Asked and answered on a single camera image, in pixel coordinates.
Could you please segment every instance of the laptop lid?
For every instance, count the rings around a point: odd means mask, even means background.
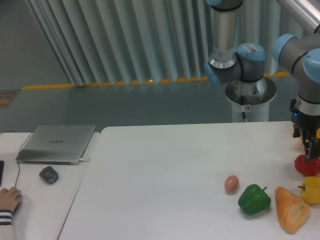
[[[95,125],[40,125],[16,160],[33,164],[79,164]]]

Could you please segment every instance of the hand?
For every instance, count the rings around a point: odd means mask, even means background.
[[[10,210],[13,212],[17,204],[22,200],[21,191],[15,187],[11,187],[9,190],[2,188],[0,190],[0,211]]]

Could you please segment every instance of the egg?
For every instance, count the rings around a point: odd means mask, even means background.
[[[234,192],[239,186],[239,178],[235,175],[228,176],[224,181],[224,188],[228,193]]]

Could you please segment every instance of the bread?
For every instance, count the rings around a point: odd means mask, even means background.
[[[301,228],[310,215],[310,206],[282,186],[275,190],[275,203],[279,222],[289,234]]]

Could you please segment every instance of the computer mouse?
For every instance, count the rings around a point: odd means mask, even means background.
[[[59,178],[58,173],[52,168],[52,166],[47,166],[42,169],[39,175],[48,184],[54,184]]]
[[[15,208],[13,209],[12,215],[16,213],[16,211],[18,210],[19,206],[20,206],[20,202],[18,202],[18,204],[17,204],[17,205],[15,206]]]

